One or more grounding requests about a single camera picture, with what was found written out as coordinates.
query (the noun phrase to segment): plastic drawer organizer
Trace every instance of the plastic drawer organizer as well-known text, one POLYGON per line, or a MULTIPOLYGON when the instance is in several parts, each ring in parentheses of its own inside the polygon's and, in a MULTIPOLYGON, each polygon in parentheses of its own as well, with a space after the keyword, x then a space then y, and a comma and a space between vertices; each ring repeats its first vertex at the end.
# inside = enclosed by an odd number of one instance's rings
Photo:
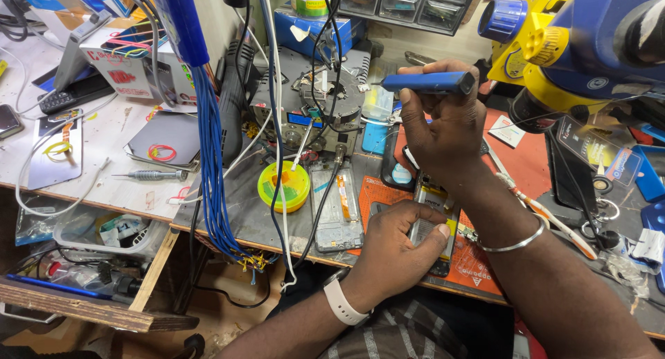
POLYGON ((427 32, 455 35, 471 0, 342 0, 339 12, 427 32))

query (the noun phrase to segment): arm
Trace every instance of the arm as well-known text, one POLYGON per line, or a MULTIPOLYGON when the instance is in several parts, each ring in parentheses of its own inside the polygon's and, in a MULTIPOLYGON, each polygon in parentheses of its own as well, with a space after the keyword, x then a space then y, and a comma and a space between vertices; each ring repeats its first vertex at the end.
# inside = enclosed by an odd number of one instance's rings
MULTIPOLYGON (((442 214, 414 201, 394 204, 369 220, 361 256, 340 283, 354 310, 370 311, 411 288, 443 252, 450 236, 447 225, 435 227, 418 247, 411 244, 406 233, 420 218, 445 222, 442 214)), ((346 328, 320 291, 248 330, 217 358, 316 358, 346 328)))
MULTIPOLYGON (((477 68, 451 59, 400 73, 442 71, 470 71, 478 78, 477 68)), ((460 202, 483 245, 511 246, 533 235, 539 220, 480 159, 486 108, 476 93, 441 100, 405 89, 404 128, 418 164, 460 202), (429 125, 424 111, 434 119, 429 125)), ((523 248, 487 256, 550 358, 660 357, 619 298, 549 230, 523 248)))

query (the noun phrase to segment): white smartwatch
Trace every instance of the white smartwatch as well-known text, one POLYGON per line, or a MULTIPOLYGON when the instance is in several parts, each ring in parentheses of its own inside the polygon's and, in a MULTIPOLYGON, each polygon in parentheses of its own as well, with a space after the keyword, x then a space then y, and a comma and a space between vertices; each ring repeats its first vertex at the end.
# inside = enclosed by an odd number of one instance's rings
POLYGON ((362 323, 370 319, 370 315, 374 312, 374 309, 368 314, 362 314, 354 310, 346 300, 342 288, 339 286, 339 282, 346 277, 349 270, 351 270, 351 268, 346 266, 337 271, 334 275, 328 277, 328 279, 323 282, 323 292, 326 293, 326 298, 328 298, 328 304, 330 305, 332 312, 341 322, 346 325, 360 326, 362 323))

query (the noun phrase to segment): blue electric screwdriver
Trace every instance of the blue electric screwdriver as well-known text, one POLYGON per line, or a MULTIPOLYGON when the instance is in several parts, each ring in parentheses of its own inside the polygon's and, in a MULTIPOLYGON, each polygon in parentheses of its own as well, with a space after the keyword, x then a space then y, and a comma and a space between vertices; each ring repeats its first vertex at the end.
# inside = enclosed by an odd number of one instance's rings
POLYGON ((443 72, 388 75, 371 85, 381 85, 393 93, 406 88, 422 94, 467 95, 475 84, 476 79, 469 72, 443 72))

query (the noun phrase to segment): striped shirt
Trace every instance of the striped shirt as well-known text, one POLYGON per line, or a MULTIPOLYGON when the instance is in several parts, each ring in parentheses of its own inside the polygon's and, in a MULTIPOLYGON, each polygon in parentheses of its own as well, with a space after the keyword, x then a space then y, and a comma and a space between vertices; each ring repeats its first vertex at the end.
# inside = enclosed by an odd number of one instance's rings
POLYGON ((467 348, 427 307, 406 300, 333 342, 319 359, 465 359, 467 348))

